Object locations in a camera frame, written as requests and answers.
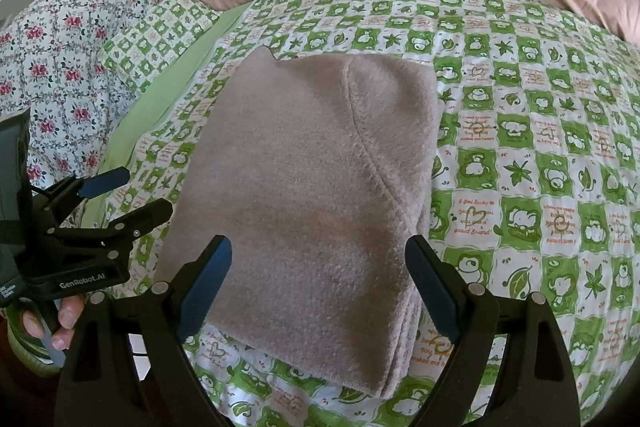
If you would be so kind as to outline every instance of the green checkered pillow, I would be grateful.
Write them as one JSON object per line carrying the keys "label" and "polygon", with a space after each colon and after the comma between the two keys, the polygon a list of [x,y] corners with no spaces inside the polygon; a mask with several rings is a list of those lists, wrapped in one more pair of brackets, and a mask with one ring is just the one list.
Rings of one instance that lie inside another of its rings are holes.
{"label": "green checkered pillow", "polygon": [[107,41],[98,62],[118,73],[134,92],[145,92],[219,14],[197,0],[161,0],[138,24]]}

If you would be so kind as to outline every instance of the metal screw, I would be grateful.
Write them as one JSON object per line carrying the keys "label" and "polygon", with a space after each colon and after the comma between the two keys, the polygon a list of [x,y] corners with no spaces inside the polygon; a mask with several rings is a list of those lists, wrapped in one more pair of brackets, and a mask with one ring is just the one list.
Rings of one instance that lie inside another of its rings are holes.
{"label": "metal screw", "polygon": [[151,286],[151,292],[156,295],[162,295],[169,289],[169,283],[166,281],[158,281],[153,286]]}
{"label": "metal screw", "polygon": [[482,286],[480,283],[477,282],[472,282],[469,286],[469,291],[471,293],[473,293],[473,295],[482,295],[484,293],[484,286]]}
{"label": "metal screw", "polygon": [[544,304],[546,302],[545,296],[542,295],[542,293],[540,293],[540,292],[533,292],[531,294],[531,300],[533,302],[535,302],[536,304],[540,304],[540,305],[542,305],[542,304]]}
{"label": "metal screw", "polygon": [[91,301],[91,304],[100,304],[102,301],[104,301],[104,293],[93,293],[89,300]]}

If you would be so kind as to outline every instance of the green and white checkered bedsheet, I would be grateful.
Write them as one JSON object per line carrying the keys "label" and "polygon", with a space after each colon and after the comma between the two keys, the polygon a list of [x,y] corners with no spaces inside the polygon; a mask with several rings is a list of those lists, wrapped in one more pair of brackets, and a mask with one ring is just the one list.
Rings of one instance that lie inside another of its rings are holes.
{"label": "green and white checkered bedsheet", "polygon": [[[530,0],[256,0],[165,123],[141,137],[132,181],[108,198],[98,225],[151,198],[178,200],[218,93],[260,45],[280,59],[384,53],[433,64],[444,116],[430,243],[494,295],[549,299],[583,419],[592,417],[640,347],[638,49]],[[167,230],[140,240],[116,295],[149,286]],[[504,340],[494,347],[469,419],[495,382]],[[220,410],[258,427],[409,425],[450,353],[423,314],[409,375],[382,401],[210,326],[186,349]]]}

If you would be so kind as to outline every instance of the hand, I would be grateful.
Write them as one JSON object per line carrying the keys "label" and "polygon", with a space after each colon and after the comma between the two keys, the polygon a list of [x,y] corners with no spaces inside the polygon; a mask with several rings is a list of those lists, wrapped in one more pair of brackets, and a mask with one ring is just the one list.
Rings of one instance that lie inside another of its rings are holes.
{"label": "hand", "polygon": [[[51,344],[56,349],[68,349],[71,339],[74,337],[74,326],[84,309],[84,299],[79,295],[62,299],[60,310],[58,311],[58,322],[62,326],[51,336]],[[32,337],[41,339],[44,337],[44,328],[40,321],[30,311],[22,314],[22,327]]]}

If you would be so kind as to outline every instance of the folded brown knit fabric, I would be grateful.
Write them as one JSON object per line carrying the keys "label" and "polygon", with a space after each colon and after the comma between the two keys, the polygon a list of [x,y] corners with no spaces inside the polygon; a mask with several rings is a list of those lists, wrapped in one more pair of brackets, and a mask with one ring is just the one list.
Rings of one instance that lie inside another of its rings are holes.
{"label": "folded brown knit fabric", "polygon": [[156,280],[224,234],[234,257],[210,323],[315,377],[391,396],[417,330],[403,252],[428,232],[440,116],[428,66],[259,48],[202,131]]}

